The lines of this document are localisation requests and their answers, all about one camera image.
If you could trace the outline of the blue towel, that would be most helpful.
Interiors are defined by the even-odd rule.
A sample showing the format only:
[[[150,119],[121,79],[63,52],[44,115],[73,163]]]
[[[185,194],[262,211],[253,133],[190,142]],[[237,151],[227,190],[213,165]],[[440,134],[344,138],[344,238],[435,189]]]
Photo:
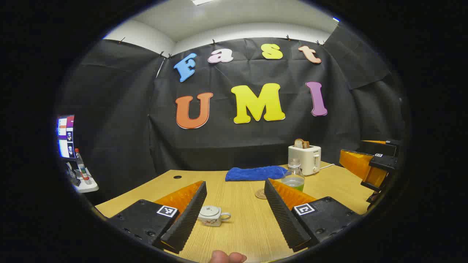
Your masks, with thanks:
[[[226,182],[236,181],[265,181],[270,179],[281,179],[287,172],[286,168],[280,166],[266,166],[250,169],[231,168],[225,177]]]

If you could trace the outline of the white side table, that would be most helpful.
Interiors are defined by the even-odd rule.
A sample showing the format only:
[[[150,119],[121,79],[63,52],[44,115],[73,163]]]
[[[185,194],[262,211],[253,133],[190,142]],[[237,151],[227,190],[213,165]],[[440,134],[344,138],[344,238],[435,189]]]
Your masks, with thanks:
[[[79,187],[75,187],[72,185],[72,187],[75,188],[75,190],[78,192],[78,193],[91,193],[91,192],[94,192],[94,191],[97,191],[99,190],[99,186],[97,184],[97,182],[94,180],[94,178],[92,177],[91,173],[88,171],[88,168],[86,167],[86,170],[87,170],[87,173],[89,175],[89,178],[91,179],[92,181],[92,185],[87,185],[81,175],[80,175],[80,172],[79,172],[79,169],[74,169],[75,173],[76,173],[76,177],[81,181],[80,183],[80,186]]]

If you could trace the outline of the computer monitor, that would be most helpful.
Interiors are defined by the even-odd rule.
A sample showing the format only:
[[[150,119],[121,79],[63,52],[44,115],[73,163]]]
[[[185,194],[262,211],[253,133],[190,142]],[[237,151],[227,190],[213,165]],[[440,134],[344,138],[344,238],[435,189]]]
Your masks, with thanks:
[[[75,115],[59,115],[56,120],[57,152],[60,158],[75,160]]]

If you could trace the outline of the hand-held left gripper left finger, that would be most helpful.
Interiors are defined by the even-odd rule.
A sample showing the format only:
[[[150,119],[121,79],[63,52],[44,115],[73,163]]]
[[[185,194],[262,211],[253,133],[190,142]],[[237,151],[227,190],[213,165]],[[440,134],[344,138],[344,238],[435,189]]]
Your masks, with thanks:
[[[107,221],[137,242],[160,250],[183,250],[207,195],[198,181],[157,201],[140,199]]]

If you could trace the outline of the black backdrop cloth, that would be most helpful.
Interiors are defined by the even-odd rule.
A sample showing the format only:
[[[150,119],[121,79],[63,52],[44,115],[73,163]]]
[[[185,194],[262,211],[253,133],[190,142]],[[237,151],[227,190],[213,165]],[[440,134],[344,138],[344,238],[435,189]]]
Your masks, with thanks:
[[[406,135],[396,76],[364,43],[243,38],[164,58],[101,40],[77,65],[57,111],[106,202],[169,170],[287,163],[302,138],[337,163],[362,140]]]

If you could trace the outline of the black monitor stand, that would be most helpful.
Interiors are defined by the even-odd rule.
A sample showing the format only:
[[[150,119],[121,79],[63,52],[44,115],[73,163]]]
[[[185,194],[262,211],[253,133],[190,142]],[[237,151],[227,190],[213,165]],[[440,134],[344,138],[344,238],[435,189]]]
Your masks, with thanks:
[[[66,168],[66,175],[68,176],[70,183],[75,187],[79,187],[81,181],[76,177],[76,173],[72,169],[72,166],[69,162],[65,163],[65,168]]]

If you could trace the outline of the white toaster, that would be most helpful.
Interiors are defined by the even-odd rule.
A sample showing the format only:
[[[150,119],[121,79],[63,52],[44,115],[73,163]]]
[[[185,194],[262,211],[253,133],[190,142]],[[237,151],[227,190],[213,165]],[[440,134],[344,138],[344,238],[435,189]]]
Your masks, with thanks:
[[[288,159],[295,158],[300,161],[300,168],[304,176],[314,175],[320,172],[321,150],[321,147],[316,145],[310,145],[306,149],[291,145],[288,147]]]

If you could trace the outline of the green label water bottle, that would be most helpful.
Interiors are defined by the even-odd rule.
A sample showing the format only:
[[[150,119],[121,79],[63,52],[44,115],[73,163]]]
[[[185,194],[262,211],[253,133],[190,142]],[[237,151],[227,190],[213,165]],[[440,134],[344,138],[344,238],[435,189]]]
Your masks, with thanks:
[[[291,158],[288,160],[288,170],[281,178],[281,183],[301,192],[303,191],[305,177],[302,173],[301,163],[298,158]]]

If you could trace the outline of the small red cap bottle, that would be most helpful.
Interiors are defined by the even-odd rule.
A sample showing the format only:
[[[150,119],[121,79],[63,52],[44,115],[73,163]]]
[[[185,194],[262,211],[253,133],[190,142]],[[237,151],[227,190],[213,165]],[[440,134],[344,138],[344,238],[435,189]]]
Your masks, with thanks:
[[[78,148],[75,148],[75,156],[76,156],[76,163],[77,163],[77,166],[78,166],[78,169],[79,169],[79,172],[80,172],[80,175],[81,175],[83,181],[87,185],[92,185],[92,181],[89,178],[88,172],[87,172],[86,167],[84,165],[82,155],[80,154],[80,151],[79,151]]]

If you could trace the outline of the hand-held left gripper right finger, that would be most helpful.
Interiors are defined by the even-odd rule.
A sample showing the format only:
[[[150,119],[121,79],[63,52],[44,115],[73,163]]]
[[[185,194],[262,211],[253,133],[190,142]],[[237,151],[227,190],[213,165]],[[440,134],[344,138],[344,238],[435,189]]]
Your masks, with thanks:
[[[294,252],[333,238],[362,218],[332,197],[316,199],[273,179],[265,181],[264,193]]]

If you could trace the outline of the white teacup lid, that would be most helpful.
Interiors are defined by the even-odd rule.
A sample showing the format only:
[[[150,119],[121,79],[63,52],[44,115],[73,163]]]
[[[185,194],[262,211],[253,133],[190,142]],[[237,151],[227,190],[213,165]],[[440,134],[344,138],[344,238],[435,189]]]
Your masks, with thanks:
[[[221,208],[214,205],[204,205],[199,213],[199,217],[218,217],[221,214]]]

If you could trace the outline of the white teacup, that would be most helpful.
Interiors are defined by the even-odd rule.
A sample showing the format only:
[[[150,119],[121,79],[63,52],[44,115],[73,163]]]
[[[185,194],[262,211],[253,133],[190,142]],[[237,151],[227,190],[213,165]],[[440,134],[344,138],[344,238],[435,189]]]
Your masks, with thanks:
[[[229,219],[231,219],[231,217],[232,217],[232,215],[230,213],[223,213],[221,211],[221,214],[218,217],[206,218],[206,217],[199,217],[198,216],[198,220],[205,226],[218,227],[218,226],[221,226],[222,223],[224,223],[225,221],[228,221]]]

